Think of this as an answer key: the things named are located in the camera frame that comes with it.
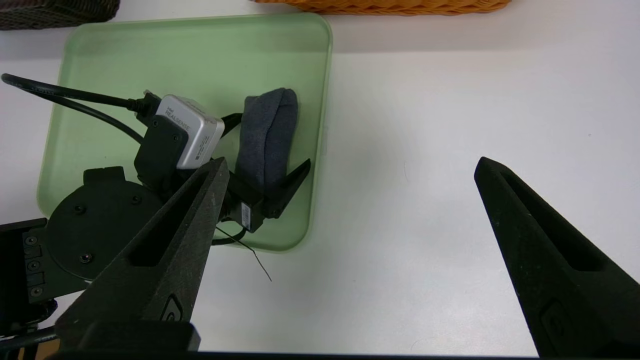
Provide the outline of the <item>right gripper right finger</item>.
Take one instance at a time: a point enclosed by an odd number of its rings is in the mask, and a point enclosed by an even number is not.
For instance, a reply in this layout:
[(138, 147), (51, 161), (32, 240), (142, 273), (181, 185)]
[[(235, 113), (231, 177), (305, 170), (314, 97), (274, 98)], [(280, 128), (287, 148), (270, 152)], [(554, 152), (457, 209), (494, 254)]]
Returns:
[(507, 166), (474, 180), (538, 356), (637, 358), (639, 283)]

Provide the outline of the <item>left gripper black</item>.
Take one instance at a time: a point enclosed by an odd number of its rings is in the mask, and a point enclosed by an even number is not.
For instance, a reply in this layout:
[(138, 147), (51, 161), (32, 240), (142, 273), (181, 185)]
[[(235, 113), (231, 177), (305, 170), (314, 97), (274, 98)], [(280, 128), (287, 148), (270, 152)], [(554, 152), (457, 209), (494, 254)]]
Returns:
[(265, 219), (279, 219), (309, 175), (311, 164), (311, 159), (308, 158), (272, 187), (267, 192), (267, 207), (266, 198), (260, 191), (230, 172), (220, 222), (233, 222), (247, 232), (255, 233)]

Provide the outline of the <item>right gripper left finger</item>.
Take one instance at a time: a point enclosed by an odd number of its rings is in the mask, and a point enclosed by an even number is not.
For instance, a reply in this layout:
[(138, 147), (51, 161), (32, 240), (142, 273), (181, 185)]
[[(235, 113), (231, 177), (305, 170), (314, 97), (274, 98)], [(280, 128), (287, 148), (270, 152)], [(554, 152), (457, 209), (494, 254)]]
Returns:
[(58, 317), (62, 353), (198, 350), (191, 317), (229, 178), (224, 158), (188, 178)]

